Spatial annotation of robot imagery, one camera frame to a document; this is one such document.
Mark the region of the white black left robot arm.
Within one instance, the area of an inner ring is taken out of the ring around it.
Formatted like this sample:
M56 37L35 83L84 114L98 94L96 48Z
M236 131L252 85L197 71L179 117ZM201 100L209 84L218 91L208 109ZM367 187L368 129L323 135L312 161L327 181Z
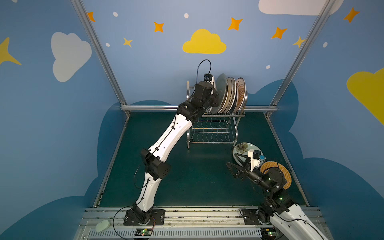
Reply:
M177 113L162 136L149 149L141 151L145 181L140 197L133 204L133 212L143 224L150 218L162 179L171 170L171 166L166 163L170 152L204 112L218 105L218 100L219 94L211 82L199 82L191 97L178 106Z

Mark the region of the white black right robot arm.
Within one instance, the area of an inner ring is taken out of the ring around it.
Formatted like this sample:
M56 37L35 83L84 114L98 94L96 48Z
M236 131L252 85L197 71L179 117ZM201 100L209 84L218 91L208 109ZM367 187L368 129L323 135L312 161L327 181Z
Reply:
M235 156L246 160L241 165L226 163L233 177L249 179L264 191L265 200L256 211L257 222L273 225L289 240L327 239L287 192L292 177L283 165L266 161L260 151L250 152L249 156L237 153Z

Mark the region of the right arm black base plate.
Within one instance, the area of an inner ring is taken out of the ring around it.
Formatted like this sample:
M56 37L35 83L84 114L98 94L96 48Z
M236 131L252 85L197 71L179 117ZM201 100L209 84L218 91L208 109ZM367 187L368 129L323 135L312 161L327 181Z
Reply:
M268 225L270 216L262 209L241 209L245 225Z

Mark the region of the white plate floral sprigs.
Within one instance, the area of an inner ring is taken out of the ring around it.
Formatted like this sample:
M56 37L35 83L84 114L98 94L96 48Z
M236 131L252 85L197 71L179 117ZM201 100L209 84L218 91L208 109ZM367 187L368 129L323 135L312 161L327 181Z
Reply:
M225 102L225 108L223 108L224 113L228 114L230 112L230 109L232 108L234 96L236 93L236 83L235 79L232 77L227 78L228 83L228 97Z

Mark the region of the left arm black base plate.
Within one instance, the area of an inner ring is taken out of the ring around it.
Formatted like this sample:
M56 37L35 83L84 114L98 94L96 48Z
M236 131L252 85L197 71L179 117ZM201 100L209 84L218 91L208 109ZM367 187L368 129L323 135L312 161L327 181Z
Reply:
M124 226L162 226L165 220L165 210L150 210L148 212L134 211L126 212Z

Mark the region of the stainless steel dish rack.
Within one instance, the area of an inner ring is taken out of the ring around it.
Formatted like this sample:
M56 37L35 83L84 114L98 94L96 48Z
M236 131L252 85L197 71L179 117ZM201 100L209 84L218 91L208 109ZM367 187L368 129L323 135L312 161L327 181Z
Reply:
M204 113L203 116L187 130L187 148L191 144L232 144L238 141L238 125L245 116L245 107L236 113Z

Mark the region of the white plate green lettered rim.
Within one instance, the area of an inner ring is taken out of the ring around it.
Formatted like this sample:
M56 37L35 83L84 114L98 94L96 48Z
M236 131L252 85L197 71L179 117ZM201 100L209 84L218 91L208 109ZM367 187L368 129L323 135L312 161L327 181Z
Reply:
M217 107L218 105L218 93L217 93L217 86L216 86L216 80L215 77L212 77L212 84L213 84L213 89L211 93L211 99L212 99L212 107Z

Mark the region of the white plate orange sunburst edge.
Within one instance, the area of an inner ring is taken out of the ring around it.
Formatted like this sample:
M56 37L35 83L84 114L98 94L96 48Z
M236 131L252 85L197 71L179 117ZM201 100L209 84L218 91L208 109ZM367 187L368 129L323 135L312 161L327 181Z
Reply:
M229 84L228 84L228 81L226 82L226 91L225 91L225 94L224 94L224 98L223 98L223 102L222 102L222 105L221 105L221 109L219 111L220 114L222 114L224 112L224 108L226 106L226 101L227 101L227 98L229 96Z

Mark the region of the pale green sunflower plate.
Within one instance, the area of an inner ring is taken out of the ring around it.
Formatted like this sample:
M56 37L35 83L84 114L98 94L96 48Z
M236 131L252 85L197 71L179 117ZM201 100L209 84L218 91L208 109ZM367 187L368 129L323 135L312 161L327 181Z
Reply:
M251 144L251 143L245 143L245 142L243 142L243 143L239 143L239 144L237 144L235 147L234 147L234 149L233 149L233 151L232 151L232 155L233 155L233 153L235 153L235 152L237 152L237 153L241 153L241 154L245 154L245 155L248 155L248 151L249 150L260 150L261 151L261 149L260 148L258 148L257 146L255 146L255 145L253 145L253 144ZM246 166L246 164L238 164L239 166L241 166L241 167L245 167Z

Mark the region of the plain grey-green plate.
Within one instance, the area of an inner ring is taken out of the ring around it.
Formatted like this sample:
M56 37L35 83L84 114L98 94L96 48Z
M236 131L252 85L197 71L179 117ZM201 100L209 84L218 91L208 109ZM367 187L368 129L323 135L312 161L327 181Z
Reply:
M216 79L216 90L219 95L218 99L218 106L213 107L211 113L217 114L219 110L221 110L224 98L226 97L226 91L227 91L227 76L226 74L220 74L219 77Z

